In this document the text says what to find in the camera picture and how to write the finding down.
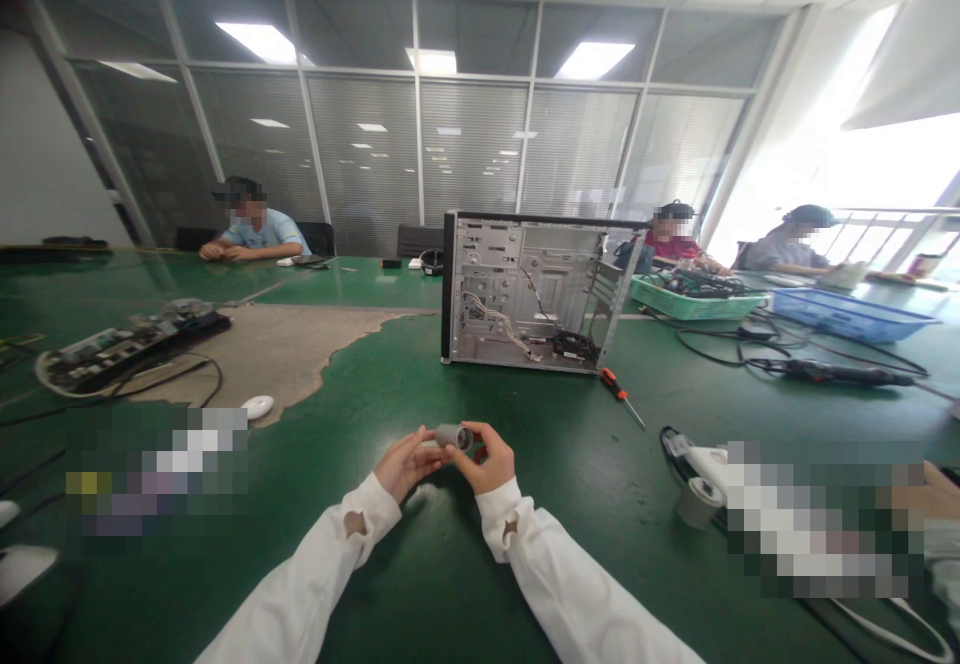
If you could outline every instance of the red screwdriver handle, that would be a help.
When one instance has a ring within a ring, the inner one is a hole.
[[[604,367],[600,370],[600,378],[617,399],[627,398],[627,393],[617,384],[617,376],[612,371]]]

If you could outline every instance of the green plastic basket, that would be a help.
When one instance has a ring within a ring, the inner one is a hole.
[[[633,277],[630,293],[641,304],[683,321],[741,319],[767,300],[766,294],[729,299],[692,299],[661,289],[639,276]]]

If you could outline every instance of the worn table surface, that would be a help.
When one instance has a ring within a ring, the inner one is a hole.
[[[425,311],[439,309],[440,289],[440,278],[406,269],[383,272],[378,261],[348,258],[321,272],[133,252],[117,253],[105,265],[0,267],[0,337],[43,332],[45,348],[151,313],[177,297],[413,310],[338,352],[318,392],[277,424],[251,433],[246,473],[238,477],[246,494],[233,495],[233,515],[176,514],[164,533],[134,542],[138,546],[127,542],[112,556],[93,555],[81,545],[79,507],[70,498],[0,531],[4,546],[53,546],[67,563],[82,567],[85,585],[57,659],[190,661],[323,509],[362,480],[390,441],[421,423],[476,419],[493,423],[514,448],[524,492],[706,661],[855,661],[795,602],[760,598],[757,587],[731,569],[719,531],[696,533],[677,523],[672,506],[678,485],[656,432],[669,424],[701,444],[919,439],[929,458],[957,461],[960,437],[946,400],[919,389],[816,388],[757,377],[696,357],[662,324],[628,318],[608,364],[640,405],[649,427],[644,433],[590,378],[442,366],[439,317]],[[631,303],[626,311],[637,309]],[[943,386],[955,385],[960,326],[930,327],[896,351],[926,365]],[[265,373],[265,382],[275,375]],[[35,389],[25,367],[5,373],[0,403],[32,393],[0,406],[0,419],[62,404]],[[29,508],[63,487],[65,471],[93,468],[75,451],[83,448],[78,432],[84,427],[128,436],[182,428],[183,419],[171,416],[175,410],[163,403],[120,403],[109,419],[95,422],[61,415],[0,428],[0,481],[68,446],[65,460],[15,490]],[[25,599],[24,606],[35,607],[28,620],[42,620],[41,614],[53,619],[62,610],[62,592],[50,593],[55,575],[49,579],[47,589],[38,586]],[[921,611],[942,625],[942,608],[919,594]],[[903,632],[883,605],[861,606]],[[872,646],[864,637],[857,641]],[[876,661],[907,661],[880,646],[868,651]],[[354,574],[320,656],[554,658],[509,568],[490,556],[469,488],[453,470],[420,486],[405,503],[401,523]]]

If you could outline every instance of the screwdriver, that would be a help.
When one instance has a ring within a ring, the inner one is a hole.
[[[620,385],[617,384],[617,376],[612,371],[604,367],[600,370],[600,378],[603,380],[604,386],[609,389],[613,395],[627,405],[627,408],[630,409],[630,413],[633,414],[634,419],[640,424],[640,427],[646,431],[647,425],[643,423],[643,419],[640,418],[640,415],[637,414],[637,410],[633,408],[633,404],[630,403],[630,400],[627,399],[627,393],[620,388]]]

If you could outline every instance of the cap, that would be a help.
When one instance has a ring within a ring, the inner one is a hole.
[[[217,201],[238,202],[243,197],[251,201],[264,201],[266,199],[260,190],[260,185],[253,179],[247,179],[247,177],[227,177],[227,180],[220,186],[225,187],[226,191],[213,193],[213,198]]]
[[[827,229],[840,223],[834,218],[833,212],[816,204],[798,206],[787,214],[783,220],[791,224],[812,224],[820,229]]]
[[[692,206],[674,199],[657,210],[657,219],[693,219],[695,214]]]

